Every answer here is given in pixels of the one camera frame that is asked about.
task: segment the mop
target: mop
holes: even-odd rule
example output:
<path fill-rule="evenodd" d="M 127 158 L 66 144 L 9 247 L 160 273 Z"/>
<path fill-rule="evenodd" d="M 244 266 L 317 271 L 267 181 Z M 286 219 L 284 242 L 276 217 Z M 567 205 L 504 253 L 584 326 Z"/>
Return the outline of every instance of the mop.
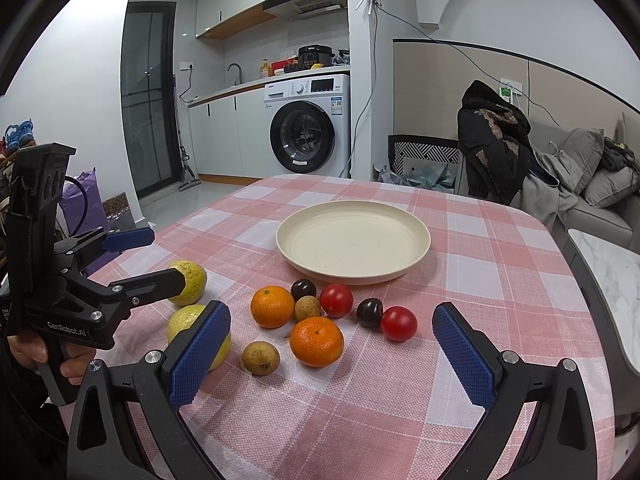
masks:
<path fill-rule="evenodd" d="M 182 133 L 180 131 L 180 117 L 178 116 L 178 99 L 176 98 L 177 88 L 175 86 L 175 74 L 174 74 L 174 109 L 175 109 L 175 124 L 178 129 L 178 143 L 180 144 L 180 160 L 182 161 L 182 184 L 178 188 L 178 191 L 185 191 L 190 189 L 191 187 L 196 187 L 202 184 L 202 181 L 199 178 L 196 178 L 193 170 L 187 164 L 188 160 L 191 158 L 187 153 L 187 150 L 184 149 L 184 145 L 182 144 Z"/>

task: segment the gray blanket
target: gray blanket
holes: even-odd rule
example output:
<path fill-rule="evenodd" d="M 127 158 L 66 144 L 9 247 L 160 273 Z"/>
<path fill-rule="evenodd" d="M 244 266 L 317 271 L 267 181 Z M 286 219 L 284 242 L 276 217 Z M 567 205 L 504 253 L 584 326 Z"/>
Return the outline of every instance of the gray blanket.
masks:
<path fill-rule="evenodd" d="M 558 180 L 558 185 L 550 186 L 529 173 L 522 183 L 522 210 L 540 220 L 551 232 L 556 217 L 563 221 L 564 214 L 578 204 L 574 189 L 583 171 L 562 150 L 554 156 L 539 152 L 533 146 L 532 149 L 540 166 Z"/>

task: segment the blue shoe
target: blue shoe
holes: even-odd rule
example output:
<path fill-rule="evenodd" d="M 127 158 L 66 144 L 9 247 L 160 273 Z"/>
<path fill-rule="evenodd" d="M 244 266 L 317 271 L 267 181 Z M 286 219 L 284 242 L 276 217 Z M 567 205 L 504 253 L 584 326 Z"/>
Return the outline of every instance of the blue shoe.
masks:
<path fill-rule="evenodd" d="M 18 144 L 21 148 L 33 140 L 33 123 L 29 119 L 18 126 Z"/>
<path fill-rule="evenodd" d="M 4 131 L 4 143 L 6 145 L 5 147 L 6 156 L 13 155 L 15 152 L 18 151 L 18 148 L 20 148 L 20 134 L 18 133 L 18 128 L 20 128 L 20 126 L 18 126 L 17 124 L 10 124 L 9 126 L 7 126 L 6 130 Z"/>

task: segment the washing machine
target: washing machine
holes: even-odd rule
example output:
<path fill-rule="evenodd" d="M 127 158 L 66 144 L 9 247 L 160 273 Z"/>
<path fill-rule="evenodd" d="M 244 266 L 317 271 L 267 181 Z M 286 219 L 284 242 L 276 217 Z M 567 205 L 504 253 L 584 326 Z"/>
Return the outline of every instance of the washing machine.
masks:
<path fill-rule="evenodd" d="M 271 152 L 269 176 L 350 174 L 349 75 L 278 81 L 265 86 Z"/>

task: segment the black jacket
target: black jacket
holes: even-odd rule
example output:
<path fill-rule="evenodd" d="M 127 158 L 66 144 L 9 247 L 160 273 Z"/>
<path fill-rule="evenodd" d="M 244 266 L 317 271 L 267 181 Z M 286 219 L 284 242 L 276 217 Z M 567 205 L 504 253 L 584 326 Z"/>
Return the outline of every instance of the black jacket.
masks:
<path fill-rule="evenodd" d="M 458 112 L 458 146 L 465 155 L 469 195 L 509 205 L 535 161 L 531 126 L 519 108 L 474 81 Z"/>
<path fill-rule="evenodd" d="M 47 397 L 40 377 L 16 362 L 0 329 L 0 477 L 66 478 L 66 430 L 58 409 L 43 405 Z"/>

